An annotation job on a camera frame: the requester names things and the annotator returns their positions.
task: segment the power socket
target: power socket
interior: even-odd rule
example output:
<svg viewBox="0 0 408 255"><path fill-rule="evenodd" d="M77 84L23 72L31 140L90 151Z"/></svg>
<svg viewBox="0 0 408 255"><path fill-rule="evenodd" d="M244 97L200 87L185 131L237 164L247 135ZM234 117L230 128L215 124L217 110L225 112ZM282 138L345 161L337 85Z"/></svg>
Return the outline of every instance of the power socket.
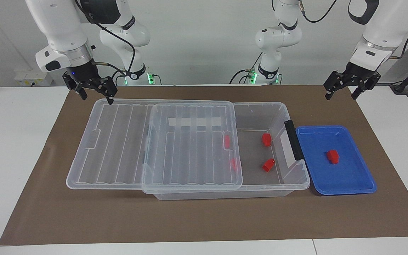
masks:
<svg viewBox="0 0 408 255"><path fill-rule="evenodd" d="M42 71L18 71L15 75L15 81L18 83L19 86L51 86L53 78Z"/></svg>

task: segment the red object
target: red object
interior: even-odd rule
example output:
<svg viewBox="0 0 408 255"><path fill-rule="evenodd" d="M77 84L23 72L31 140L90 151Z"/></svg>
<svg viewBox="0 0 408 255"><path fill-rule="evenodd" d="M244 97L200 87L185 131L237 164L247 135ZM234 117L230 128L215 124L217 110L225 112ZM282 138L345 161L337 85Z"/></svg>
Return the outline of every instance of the red object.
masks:
<svg viewBox="0 0 408 255"><path fill-rule="evenodd" d="M231 148L231 137L229 135L225 135L225 149L230 149Z"/></svg>
<svg viewBox="0 0 408 255"><path fill-rule="evenodd" d="M269 133L263 134L262 143L265 147L270 147L272 145L272 136Z"/></svg>
<svg viewBox="0 0 408 255"><path fill-rule="evenodd" d="M237 172L237 164L235 163L235 158L230 160L231 166L234 169L234 171Z"/></svg>
<svg viewBox="0 0 408 255"><path fill-rule="evenodd" d="M340 155L336 150L330 150L327 152L327 158L333 165L336 165L340 162Z"/></svg>
<svg viewBox="0 0 408 255"><path fill-rule="evenodd" d="M264 171L266 172L269 172L270 169L272 169L274 165L275 165L275 160L271 158L267 160L267 162L265 162L265 164L262 166L262 169L264 169Z"/></svg>

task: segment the brown table mat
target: brown table mat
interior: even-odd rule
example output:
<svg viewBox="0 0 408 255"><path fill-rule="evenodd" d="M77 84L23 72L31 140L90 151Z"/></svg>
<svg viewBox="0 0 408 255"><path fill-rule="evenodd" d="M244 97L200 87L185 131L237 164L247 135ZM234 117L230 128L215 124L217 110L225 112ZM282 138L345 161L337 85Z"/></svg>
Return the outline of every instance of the brown table mat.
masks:
<svg viewBox="0 0 408 255"><path fill-rule="evenodd" d="M296 126L343 125L378 191L323 197L159 201L141 191L70 190L65 180L94 102L70 92L0 245L408 236L408 191L348 89L322 86L123 87L118 98L282 102Z"/></svg>

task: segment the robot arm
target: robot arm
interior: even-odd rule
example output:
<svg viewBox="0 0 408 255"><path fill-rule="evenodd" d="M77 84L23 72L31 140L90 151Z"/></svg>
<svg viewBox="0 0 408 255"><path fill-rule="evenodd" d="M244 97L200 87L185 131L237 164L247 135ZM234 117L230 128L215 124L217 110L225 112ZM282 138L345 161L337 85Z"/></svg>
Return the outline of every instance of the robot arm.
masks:
<svg viewBox="0 0 408 255"><path fill-rule="evenodd" d="M300 15L297 0L277 0L275 16L279 26L260 30L256 34L256 44L262 50L262 59L256 68L256 83L272 84L278 76L281 63L279 48L296 45L301 40L298 26Z"/></svg>
<svg viewBox="0 0 408 255"><path fill-rule="evenodd" d="M146 46L151 40L147 28L136 20L131 12L128 0L81 0L82 8L89 13L91 23L110 24L107 29L117 36L131 42L123 42L107 31L100 31L103 45L114 50L122 59L127 71L128 85L153 84L149 68L144 64L139 50L134 48Z"/></svg>
<svg viewBox="0 0 408 255"><path fill-rule="evenodd" d="M63 79L67 87L75 90L83 100L84 90L94 89L103 94L108 103L117 93L111 77L101 78L94 62L92 49L81 29L81 22L72 0L25 0L39 29L45 34L48 46L36 54L36 61L43 72L66 68ZM81 0L81 8L91 17L91 23L112 24L108 30L131 45L109 34L100 33L104 45L112 48L123 60L130 76L129 85L152 84L153 79L144 65L141 55L134 47L147 45L150 34L136 21L128 0Z"/></svg>
<svg viewBox="0 0 408 255"><path fill-rule="evenodd" d="M381 77L377 69L408 34L408 0L351 0L348 12L353 21L366 25L366 29L345 71L334 71L324 83L327 100L346 86L358 87L353 99L373 89Z"/></svg>

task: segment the blue container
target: blue container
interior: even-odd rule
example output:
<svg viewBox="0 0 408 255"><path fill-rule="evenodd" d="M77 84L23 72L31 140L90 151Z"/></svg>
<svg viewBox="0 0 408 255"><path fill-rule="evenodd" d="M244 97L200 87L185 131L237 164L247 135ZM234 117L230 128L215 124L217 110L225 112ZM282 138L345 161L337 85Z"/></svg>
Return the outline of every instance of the blue container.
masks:
<svg viewBox="0 0 408 255"><path fill-rule="evenodd" d="M345 127L301 126L296 132L317 192L322 195L376 192L376 182ZM337 150L338 164L331 164L327 158L330 150Z"/></svg>

